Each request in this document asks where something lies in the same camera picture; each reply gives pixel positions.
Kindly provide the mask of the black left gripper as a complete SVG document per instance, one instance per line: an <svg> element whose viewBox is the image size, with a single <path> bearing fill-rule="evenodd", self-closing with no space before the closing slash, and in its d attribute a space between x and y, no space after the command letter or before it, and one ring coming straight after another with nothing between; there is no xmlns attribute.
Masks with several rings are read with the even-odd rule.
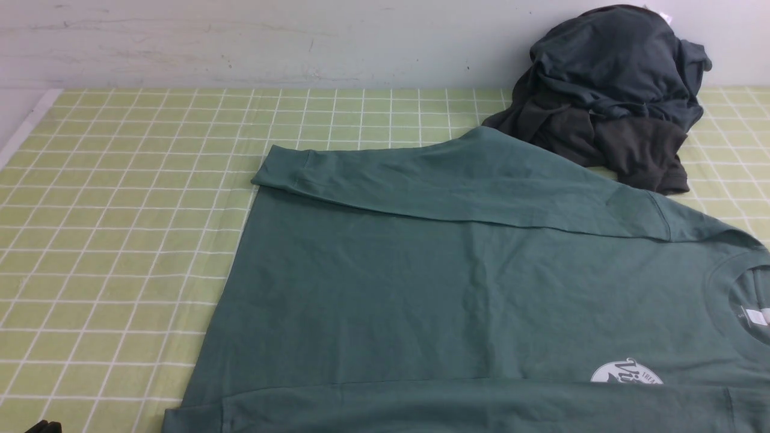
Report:
<svg viewBox="0 0 770 433"><path fill-rule="evenodd" d="M63 433L60 422L41 420L28 428L25 433Z"/></svg>

